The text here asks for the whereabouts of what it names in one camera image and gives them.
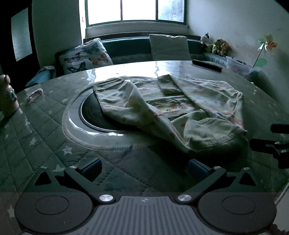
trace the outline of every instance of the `towel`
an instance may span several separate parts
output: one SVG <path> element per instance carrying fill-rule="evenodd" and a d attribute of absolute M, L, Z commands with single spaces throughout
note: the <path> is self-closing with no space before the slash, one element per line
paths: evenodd
<path fill-rule="evenodd" d="M 153 86 L 161 91 L 157 97 Z M 104 115 L 165 139 L 184 153 L 225 153 L 248 144 L 243 94 L 224 81 L 171 75 L 157 80 L 119 77 L 96 83 L 93 91 Z"/>

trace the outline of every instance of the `door glass panel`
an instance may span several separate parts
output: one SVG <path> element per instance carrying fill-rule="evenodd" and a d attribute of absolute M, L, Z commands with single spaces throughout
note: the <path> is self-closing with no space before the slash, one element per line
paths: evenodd
<path fill-rule="evenodd" d="M 28 8 L 11 18 L 11 31 L 16 61 L 32 54 L 28 26 Z"/>

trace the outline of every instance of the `window frame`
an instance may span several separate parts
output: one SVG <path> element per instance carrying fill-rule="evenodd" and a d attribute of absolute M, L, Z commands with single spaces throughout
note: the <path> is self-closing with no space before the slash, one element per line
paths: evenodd
<path fill-rule="evenodd" d="M 178 22 L 178 21 L 169 21 L 169 20 L 159 20 L 158 19 L 158 0 L 155 0 L 155 20 L 123 20 L 123 11 L 122 11 L 122 0 L 121 1 L 121 20 L 119 21 L 109 21 L 109 22 L 103 22 L 98 24 L 92 24 L 90 25 L 88 23 L 88 0 L 85 0 L 85 21 L 86 21 L 86 27 L 93 27 L 98 25 L 107 25 L 107 24 L 114 24 L 114 23 L 126 23 L 126 22 L 162 22 L 162 23 L 171 23 L 171 24 L 179 24 L 179 25 L 186 25 L 187 24 L 187 0 L 184 0 L 184 22 Z"/>

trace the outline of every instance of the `pink toy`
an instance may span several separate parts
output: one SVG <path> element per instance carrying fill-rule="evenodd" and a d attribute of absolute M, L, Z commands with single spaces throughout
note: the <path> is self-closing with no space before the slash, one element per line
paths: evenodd
<path fill-rule="evenodd" d="M 8 75 L 0 76 L 0 110 L 4 117 L 12 116 L 19 108 L 17 96 L 14 89 L 9 85 L 10 78 Z"/>
<path fill-rule="evenodd" d="M 32 98 L 36 95 L 42 95 L 43 94 L 43 90 L 41 88 L 38 88 L 37 90 L 33 91 L 29 96 L 29 100 L 32 100 Z"/>

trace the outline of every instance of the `ribbed gray panel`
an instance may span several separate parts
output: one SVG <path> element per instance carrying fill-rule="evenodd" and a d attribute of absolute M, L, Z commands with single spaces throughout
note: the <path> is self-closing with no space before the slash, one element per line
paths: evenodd
<path fill-rule="evenodd" d="M 69 235 L 218 235 L 193 209 L 169 197 L 121 197 L 100 206 L 83 227 Z"/>

